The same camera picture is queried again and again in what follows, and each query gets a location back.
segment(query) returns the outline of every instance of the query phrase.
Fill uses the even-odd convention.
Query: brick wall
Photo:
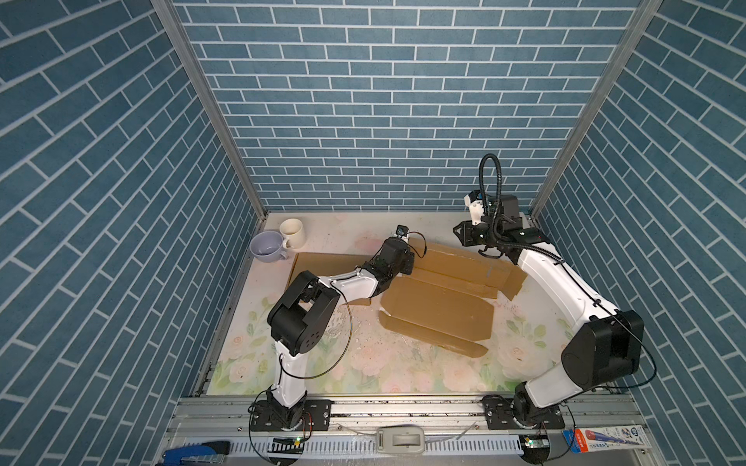
[[[745,460],[745,22],[740,0],[665,0],[541,214],[643,315],[659,378],[635,397],[671,464]]]
[[[150,463],[254,219],[148,0],[0,3],[0,464]]]
[[[462,210],[488,151],[527,207],[637,3],[177,6],[270,209]]]

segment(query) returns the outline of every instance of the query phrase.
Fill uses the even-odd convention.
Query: mug
[[[283,248],[283,237],[277,231],[269,230],[259,233],[248,243],[248,249],[261,262],[287,259],[287,251]]]
[[[306,230],[303,229],[303,222],[297,218],[288,218],[280,224],[280,233],[284,240],[283,248],[298,249],[306,244]]]

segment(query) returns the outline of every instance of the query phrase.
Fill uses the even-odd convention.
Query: metal post
[[[197,92],[197,96],[200,102],[202,102],[202,107],[204,107],[210,123],[213,124],[218,139],[220,139],[251,205],[257,212],[259,220],[264,220],[267,216],[267,210],[264,208],[262,199],[259,197],[256,188],[254,188],[251,178],[248,176],[246,165],[241,158],[236,141],[228,129],[228,123],[225,121],[218,101],[215,99],[215,95],[207,82],[207,77],[204,75],[204,71],[187,36],[187,31],[184,29],[184,25],[181,24],[172,0],[151,0],[151,2],[153,8],[155,8],[155,13],[158,15],[158,19],[160,19],[163,28],[166,30],[166,35],[171,40],[171,44],[173,44],[174,50],[176,50],[176,54],[184,66],[184,71],[187,73],[186,76],[189,77],[189,81]]]
[[[624,65],[627,64],[627,60],[632,56],[632,52],[635,50],[637,43],[642,38],[645,29],[648,28],[648,25],[653,19],[653,15],[658,11],[661,2],[662,0],[641,0],[640,5],[635,10],[632,18],[630,18],[627,30],[621,37],[619,45],[614,49],[614,52],[604,69],[604,73],[598,79],[596,87],[593,89],[591,97],[588,99],[588,103],[586,103],[583,110],[580,111],[575,126],[565,141],[565,145],[559,152],[557,159],[554,161],[554,166],[552,166],[547,174],[546,180],[544,181],[542,188],[539,190],[539,194],[531,203],[531,215],[534,218],[537,217],[549,200],[552,190],[560,181],[562,173],[567,168],[567,165],[569,165],[572,157],[575,155],[575,151],[586,136],[586,133],[588,133],[588,129],[591,127],[598,111],[606,101],[606,97],[609,95],[609,92],[611,92],[617,78],[619,78],[619,75],[624,69]]]

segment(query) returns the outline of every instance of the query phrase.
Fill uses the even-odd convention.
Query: black mounting plate
[[[486,395],[482,398],[484,417],[490,430],[505,429],[536,429],[537,426],[524,426],[513,417],[512,400],[510,398]],[[564,429],[565,420],[559,410],[549,415],[544,422],[546,429]]]
[[[271,409],[267,400],[257,401],[254,405],[254,413],[257,416],[251,417],[251,431],[252,432],[285,432],[279,425],[275,425],[270,420]],[[331,415],[331,400],[306,400],[303,409],[304,413],[311,414],[313,420],[313,430],[317,432],[325,432],[329,430],[329,417]],[[295,430],[301,432],[303,430],[303,424],[298,426]]]

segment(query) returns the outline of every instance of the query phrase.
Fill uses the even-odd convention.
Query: flattened cardboard box
[[[409,243],[424,251],[422,240]],[[525,278],[506,260],[430,243],[424,258],[415,259],[412,274],[396,277],[383,293],[378,320],[388,330],[478,358],[487,348],[476,341],[492,336],[495,313],[482,298],[502,292],[512,300]]]
[[[324,254],[324,253],[297,253],[287,279],[285,289],[302,271],[308,270],[317,277],[333,277],[334,275],[346,274],[360,267],[370,256],[356,256],[354,254]],[[370,298],[358,299],[350,302],[351,306],[370,306]]]

